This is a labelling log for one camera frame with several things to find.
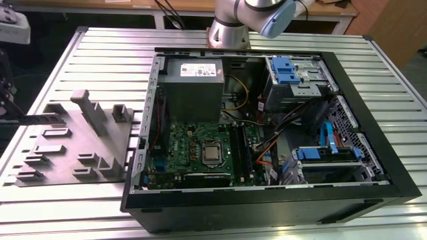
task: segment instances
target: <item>aluminum extrusion table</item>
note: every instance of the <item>aluminum extrusion table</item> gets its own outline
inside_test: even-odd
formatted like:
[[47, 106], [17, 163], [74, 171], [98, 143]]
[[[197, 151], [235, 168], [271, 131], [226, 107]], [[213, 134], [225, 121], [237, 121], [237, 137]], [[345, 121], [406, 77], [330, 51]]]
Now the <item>aluminum extrusion table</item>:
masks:
[[[30, 110], [41, 114], [50, 102], [75, 107], [74, 89], [89, 89], [105, 109], [134, 108], [143, 117], [154, 47], [206, 48], [205, 31], [85, 28], [75, 33]], [[427, 103], [374, 41], [362, 36], [250, 35], [253, 49], [333, 51], [386, 133], [424, 196], [385, 207], [342, 224], [179, 232], [153, 235], [127, 213], [121, 199], [125, 183], [15, 186], [30, 138], [38, 126], [21, 127], [0, 159], [0, 236], [19, 239], [254, 238], [422, 239], [427, 236]], [[133, 133], [139, 133], [135, 124]], [[130, 147], [138, 139], [131, 137]]]

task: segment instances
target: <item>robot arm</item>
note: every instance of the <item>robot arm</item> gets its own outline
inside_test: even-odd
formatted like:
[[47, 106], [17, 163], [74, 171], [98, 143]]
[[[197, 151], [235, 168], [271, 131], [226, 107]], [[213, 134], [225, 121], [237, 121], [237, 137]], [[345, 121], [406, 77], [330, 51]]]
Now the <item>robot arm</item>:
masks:
[[209, 32], [213, 48], [246, 49], [249, 27], [274, 39], [290, 25], [297, 11], [294, 0], [218, 0], [215, 20]]

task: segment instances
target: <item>cable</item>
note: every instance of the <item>cable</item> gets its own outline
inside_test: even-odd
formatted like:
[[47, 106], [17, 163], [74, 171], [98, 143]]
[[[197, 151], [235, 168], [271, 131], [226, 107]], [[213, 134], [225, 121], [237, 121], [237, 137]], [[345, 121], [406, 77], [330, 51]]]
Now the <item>cable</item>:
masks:
[[161, 2], [159, 0], [154, 0], [154, 2], [158, 4], [165, 16], [167, 17], [167, 19], [173, 22], [174, 26], [178, 28], [178, 29], [182, 29], [185, 30], [186, 29], [186, 26], [185, 26], [185, 22], [183, 22], [183, 19], [182, 19], [182, 16], [179, 15], [179, 13], [175, 11], [175, 8], [173, 7], [173, 5], [170, 4], [170, 1], [169, 0], [165, 0], [167, 5], [170, 6], [171, 11]]
[[234, 108], [223, 108], [222, 109], [223, 112], [225, 111], [235, 111], [235, 110], [238, 110], [239, 108], [242, 108], [247, 104], [247, 102], [250, 100], [250, 90], [249, 90], [247, 86], [243, 84], [243, 82], [239, 80], [239, 78], [237, 78], [235, 76], [229, 75], [229, 74], [226, 74], [225, 76], [226, 77], [231, 77], [234, 80], [237, 80], [241, 83], [242, 87], [245, 88], [246, 98], [245, 98], [245, 102], [239, 106], [237, 106]]
[[257, 163], [258, 164], [266, 164], [269, 166], [273, 166], [273, 164], [267, 161], [261, 161], [263, 159], [263, 156], [266, 155], [266, 153], [269, 152], [269, 150], [273, 148], [273, 146], [277, 144], [279, 138], [277, 138], [271, 144], [269, 145], [269, 147], [266, 148], [266, 150], [262, 152], [262, 154], [259, 155], [258, 159], [257, 159]]
[[251, 124], [255, 124], [255, 125], [259, 125], [259, 126], [265, 126], [265, 125], [266, 125], [266, 124], [263, 124], [263, 123], [258, 123], [258, 122], [251, 121], [251, 120], [243, 120], [243, 119], [235, 117], [234, 115], [231, 115], [230, 112], [226, 112], [226, 111], [225, 111], [223, 113], [225, 113], [230, 118], [233, 118], [234, 120], [237, 120], [237, 121], [239, 121], [239, 122], [251, 123]]
[[155, 103], [158, 105], [158, 134], [155, 136], [155, 139], [154, 139], [154, 142], [153, 142], [153, 145], [149, 149], [149, 152], [153, 151], [153, 149], [155, 148], [155, 145], [157, 145], [157, 142], [158, 142], [158, 139], [159, 139], [159, 135], [161, 135], [161, 104], [159, 104], [159, 97], [155, 99]]
[[43, 74], [43, 73], [41, 73], [41, 74], [25, 74], [25, 75], [19, 75], [19, 76], [17, 76], [17, 77], [14, 77], [14, 80], [17, 80], [17, 79], [21, 79], [21, 78], [25, 78], [25, 77], [30, 77], [30, 76], [45, 76], [45, 77], [47, 77], [50, 74]]
[[306, 6], [306, 4], [303, 3], [302, 0], [294, 0], [295, 2], [301, 2], [301, 4], [303, 5], [305, 9], [306, 9], [306, 21], [309, 21], [309, 8]]
[[337, 131], [334, 131], [334, 136], [335, 136], [335, 141], [339, 147], [345, 147], [341, 135], [337, 133]]

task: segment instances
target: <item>blue latch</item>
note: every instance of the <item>blue latch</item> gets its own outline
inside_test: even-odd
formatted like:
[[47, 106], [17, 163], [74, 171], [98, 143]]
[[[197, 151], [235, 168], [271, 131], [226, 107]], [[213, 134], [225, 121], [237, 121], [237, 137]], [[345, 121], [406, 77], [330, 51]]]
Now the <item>blue latch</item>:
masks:
[[305, 153], [306, 159], [321, 159], [321, 154], [318, 148], [301, 148]]
[[295, 74], [295, 66], [287, 57], [274, 57], [271, 62], [279, 84], [302, 83], [302, 79]]
[[303, 151], [302, 151], [301, 149], [298, 149], [295, 152], [297, 152], [298, 160], [305, 159], [305, 153], [303, 153]]
[[355, 148], [353, 149], [353, 152], [354, 152], [355, 159], [361, 160], [361, 159], [362, 159], [361, 149], [355, 147]]

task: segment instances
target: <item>floor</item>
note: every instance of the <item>floor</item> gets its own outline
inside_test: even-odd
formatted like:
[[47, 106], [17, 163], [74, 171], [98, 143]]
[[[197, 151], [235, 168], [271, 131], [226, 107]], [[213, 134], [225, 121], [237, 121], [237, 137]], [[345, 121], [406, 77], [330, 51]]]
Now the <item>floor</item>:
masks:
[[[15, 102], [25, 112], [29, 111], [46, 83], [50, 73], [67, 47], [79, 26], [110, 28], [155, 28], [151, 16], [114, 14], [61, 14], [25, 12], [31, 24], [31, 45], [2, 43], [0, 49], [9, 53], [14, 80], [19, 92]], [[186, 17], [186, 27], [191, 30], [206, 29], [213, 18]], [[166, 21], [166, 27], [174, 28]], [[404, 74], [427, 98], [427, 58], [420, 53], [404, 69]], [[0, 154], [6, 149], [15, 128], [2, 128]]]

